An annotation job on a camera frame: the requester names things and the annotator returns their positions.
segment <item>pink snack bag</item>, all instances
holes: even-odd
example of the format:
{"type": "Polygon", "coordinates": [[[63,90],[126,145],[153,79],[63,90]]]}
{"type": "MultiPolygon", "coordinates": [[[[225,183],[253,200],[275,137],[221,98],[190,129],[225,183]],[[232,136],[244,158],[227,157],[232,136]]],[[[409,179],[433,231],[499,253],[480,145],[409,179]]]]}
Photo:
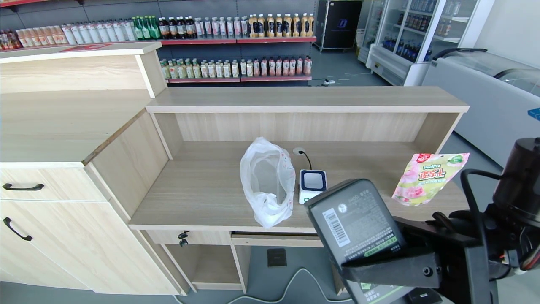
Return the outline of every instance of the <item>pink snack bag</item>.
{"type": "Polygon", "coordinates": [[[413,155],[392,198],[405,206],[427,204],[469,159],[469,153],[413,155]]]}

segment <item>barcode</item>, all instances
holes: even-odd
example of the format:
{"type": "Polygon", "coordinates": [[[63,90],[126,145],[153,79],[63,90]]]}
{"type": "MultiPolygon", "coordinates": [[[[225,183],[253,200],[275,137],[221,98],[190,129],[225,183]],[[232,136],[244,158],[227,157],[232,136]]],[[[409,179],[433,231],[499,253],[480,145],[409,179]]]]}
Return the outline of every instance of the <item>barcode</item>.
{"type": "Polygon", "coordinates": [[[334,238],[336,239],[337,245],[341,248],[349,244],[350,239],[347,236],[345,229],[343,229],[343,226],[341,225],[341,222],[334,208],[331,208],[323,212],[322,215],[325,217],[325,220],[328,223],[330,230],[332,230],[332,234],[334,235],[334,238]]]}

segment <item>chest freezer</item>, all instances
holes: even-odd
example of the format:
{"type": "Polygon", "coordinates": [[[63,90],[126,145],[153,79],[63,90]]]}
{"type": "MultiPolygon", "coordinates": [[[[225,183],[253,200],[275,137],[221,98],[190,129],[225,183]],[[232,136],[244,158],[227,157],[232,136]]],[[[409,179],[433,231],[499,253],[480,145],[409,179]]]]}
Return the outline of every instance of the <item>chest freezer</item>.
{"type": "Polygon", "coordinates": [[[487,52],[450,49],[432,60],[422,85],[470,105],[455,131],[500,166],[514,142],[540,136],[540,70],[487,52]]]}

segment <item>checkout counter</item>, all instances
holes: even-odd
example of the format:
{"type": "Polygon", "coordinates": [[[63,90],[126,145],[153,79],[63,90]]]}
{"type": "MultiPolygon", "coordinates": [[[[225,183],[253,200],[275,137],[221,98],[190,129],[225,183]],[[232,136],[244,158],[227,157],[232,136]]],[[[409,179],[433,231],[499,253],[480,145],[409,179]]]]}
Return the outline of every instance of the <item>checkout counter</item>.
{"type": "MultiPolygon", "coordinates": [[[[118,45],[126,49],[107,56],[0,61],[2,88],[17,76],[0,95],[1,212],[10,219],[1,230],[2,280],[113,294],[247,292],[252,246],[322,247],[298,189],[289,219],[270,229],[255,221],[240,159],[259,136],[288,151],[304,147],[329,187],[372,180],[392,215],[428,220],[467,209],[453,182],[426,205],[391,198],[412,154],[438,153],[469,108],[439,88],[165,88],[152,74],[159,43],[118,45]],[[54,83],[70,85],[28,85],[35,69],[22,71],[58,66],[48,61],[63,62],[54,83]],[[123,69],[90,69],[106,74],[92,78],[84,72],[92,62],[129,66],[139,81],[125,81],[123,69]],[[74,88],[74,74],[60,72],[77,67],[93,85],[74,88]]],[[[297,176],[308,168],[303,156],[291,158],[297,176]]],[[[338,277],[335,284],[343,292],[338,277]]]]}

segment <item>beverage refrigerator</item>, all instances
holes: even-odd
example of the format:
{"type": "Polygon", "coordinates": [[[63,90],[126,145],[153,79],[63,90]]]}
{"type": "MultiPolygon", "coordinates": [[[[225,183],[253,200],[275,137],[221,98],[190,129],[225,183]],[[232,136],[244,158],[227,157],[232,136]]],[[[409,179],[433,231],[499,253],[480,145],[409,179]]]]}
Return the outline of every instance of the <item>beverage refrigerator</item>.
{"type": "Polygon", "coordinates": [[[372,72],[392,85],[421,85],[432,55],[475,46],[494,1],[375,0],[359,60],[369,47],[372,72]]]}

